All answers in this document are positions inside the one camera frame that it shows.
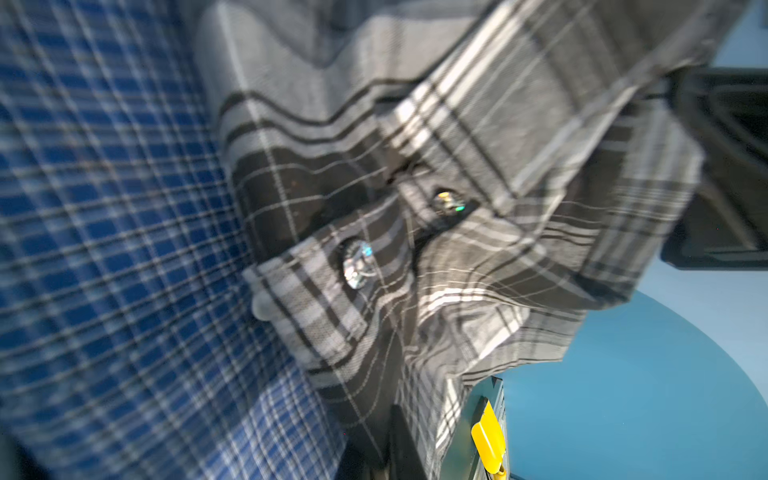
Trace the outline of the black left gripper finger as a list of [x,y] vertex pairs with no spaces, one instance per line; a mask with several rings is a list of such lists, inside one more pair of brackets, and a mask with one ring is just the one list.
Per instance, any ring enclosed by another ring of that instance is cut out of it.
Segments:
[[391,409],[389,478],[392,480],[427,480],[405,415],[398,405],[393,405]]

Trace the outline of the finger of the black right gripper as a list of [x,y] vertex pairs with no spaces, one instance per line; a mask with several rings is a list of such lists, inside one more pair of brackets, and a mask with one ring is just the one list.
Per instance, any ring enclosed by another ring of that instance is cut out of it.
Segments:
[[668,103],[704,162],[662,261],[679,270],[766,269],[766,69],[681,70],[670,78]]

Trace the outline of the dark plaid shirt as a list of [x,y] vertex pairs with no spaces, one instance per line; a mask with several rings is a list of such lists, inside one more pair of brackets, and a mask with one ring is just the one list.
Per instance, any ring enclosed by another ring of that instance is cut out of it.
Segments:
[[703,155],[668,104],[741,1],[184,1],[268,324],[428,478],[470,390],[629,300]]

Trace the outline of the blue checked shirt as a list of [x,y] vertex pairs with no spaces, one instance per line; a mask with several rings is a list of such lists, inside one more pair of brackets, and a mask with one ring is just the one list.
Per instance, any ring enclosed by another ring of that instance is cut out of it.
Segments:
[[1,5],[1,434],[29,479],[331,479],[172,1]]

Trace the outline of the yellow plastic shovel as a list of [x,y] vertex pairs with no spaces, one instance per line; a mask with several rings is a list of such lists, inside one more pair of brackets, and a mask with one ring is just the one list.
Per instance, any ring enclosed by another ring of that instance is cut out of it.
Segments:
[[482,397],[478,403],[470,434],[485,479],[507,479],[506,437],[487,397]]

